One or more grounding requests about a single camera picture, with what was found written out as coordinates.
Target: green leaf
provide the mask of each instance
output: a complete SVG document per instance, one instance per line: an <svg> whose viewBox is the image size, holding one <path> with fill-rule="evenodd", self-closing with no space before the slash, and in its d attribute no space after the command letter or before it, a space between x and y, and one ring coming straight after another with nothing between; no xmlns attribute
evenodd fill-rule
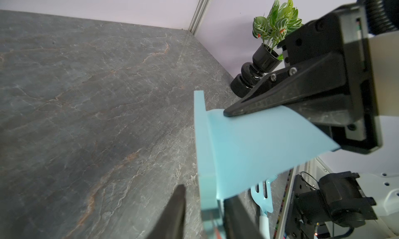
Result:
<svg viewBox="0 0 399 239"><path fill-rule="evenodd" d="M260 34L262 36L264 33L266 33L267 29L268 29L268 22L266 17L258 16L253 19L252 23L253 35L255 34L257 36L257 34Z"/></svg>
<svg viewBox="0 0 399 239"><path fill-rule="evenodd" d="M295 8L292 8L292 17L291 17L290 21L288 22L287 26L290 27L290 26L294 25L297 22L297 18L298 18L298 10Z"/></svg>
<svg viewBox="0 0 399 239"><path fill-rule="evenodd" d="M296 22L295 22L295 24L294 25L301 25L302 26L302 19L298 19Z"/></svg>
<svg viewBox="0 0 399 239"><path fill-rule="evenodd" d="M291 27L287 28L287 35L291 34L292 32L294 32L295 30L299 29L302 26L302 24L298 24L298 25L293 25Z"/></svg>
<svg viewBox="0 0 399 239"><path fill-rule="evenodd" d="M273 36L273 41L283 40L286 34L287 34L287 29L276 31Z"/></svg>
<svg viewBox="0 0 399 239"><path fill-rule="evenodd" d="M287 3L283 3L278 10L278 17L288 17L290 15L290 12L292 11L292 7L294 6L294 3L292 0L288 0Z"/></svg>
<svg viewBox="0 0 399 239"><path fill-rule="evenodd" d="M278 31L281 31L287 28L287 24L288 24L288 17L284 17L276 21L275 28Z"/></svg>
<svg viewBox="0 0 399 239"><path fill-rule="evenodd" d="M292 9L292 7L294 7L294 2L292 0L288 0L287 7Z"/></svg>
<svg viewBox="0 0 399 239"><path fill-rule="evenodd" d="M280 0L275 0L275 2L273 3L273 7L270 9L269 15L274 11L278 10L279 7L280 7Z"/></svg>
<svg viewBox="0 0 399 239"><path fill-rule="evenodd" d="M255 37L256 39L258 39L258 36L255 34L255 31L252 30L252 35L253 37Z"/></svg>
<svg viewBox="0 0 399 239"><path fill-rule="evenodd" d="M263 39L269 40L270 38L273 38L274 32L275 32L275 30L272 29L271 27L269 27L269 29L267 29L267 32L263 34L263 36L262 36Z"/></svg>
<svg viewBox="0 0 399 239"><path fill-rule="evenodd" d="M268 24L270 27L274 27L277 21L278 10L275 10L268 19Z"/></svg>

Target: black vase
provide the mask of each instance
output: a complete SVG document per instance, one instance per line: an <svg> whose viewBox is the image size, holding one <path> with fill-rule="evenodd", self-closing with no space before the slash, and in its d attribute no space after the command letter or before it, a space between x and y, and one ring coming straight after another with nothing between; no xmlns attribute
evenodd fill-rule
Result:
<svg viewBox="0 0 399 239"><path fill-rule="evenodd" d="M269 46L262 43L252 56L252 63L246 62L241 67L241 73L231 82L232 91L240 98L244 97L261 80L261 78L272 72L279 64L278 54Z"/></svg>

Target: white wall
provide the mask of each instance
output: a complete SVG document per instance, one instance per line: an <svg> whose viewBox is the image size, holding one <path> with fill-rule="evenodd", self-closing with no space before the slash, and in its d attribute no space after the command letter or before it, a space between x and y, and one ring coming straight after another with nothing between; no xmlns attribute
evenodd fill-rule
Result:
<svg viewBox="0 0 399 239"><path fill-rule="evenodd" d="M196 34L197 39L232 75L250 62L262 40L252 36L252 21L268 15L274 0L212 0ZM356 0L293 0L299 18L306 23L336 7Z"/></svg>
<svg viewBox="0 0 399 239"><path fill-rule="evenodd" d="M187 30L199 0L0 0L0 9Z"/></svg>

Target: marble surface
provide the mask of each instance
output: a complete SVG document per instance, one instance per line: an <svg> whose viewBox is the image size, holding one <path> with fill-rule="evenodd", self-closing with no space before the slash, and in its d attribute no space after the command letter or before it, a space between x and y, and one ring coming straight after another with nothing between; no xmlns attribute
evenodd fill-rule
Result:
<svg viewBox="0 0 399 239"><path fill-rule="evenodd" d="M177 184L185 238L203 238L193 91L234 103L223 67L184 30L0 20L2 238L144 238Z"/></svg>

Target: artificial plant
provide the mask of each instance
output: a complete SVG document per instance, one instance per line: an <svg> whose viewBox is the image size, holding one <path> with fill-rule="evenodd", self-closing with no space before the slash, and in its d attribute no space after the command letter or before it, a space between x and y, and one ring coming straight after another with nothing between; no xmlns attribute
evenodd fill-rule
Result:
<svg viewBox="0 0 399 239"><path fill-rule="evenodd" d="M253 19L252 35L262 38L263 43L270 47L270 51L281 42L284 37L302 26L302 19L298 19L298 9L294 8L292 0L280 6L280 0L275 0L267 17L258 16Z"/></svg>

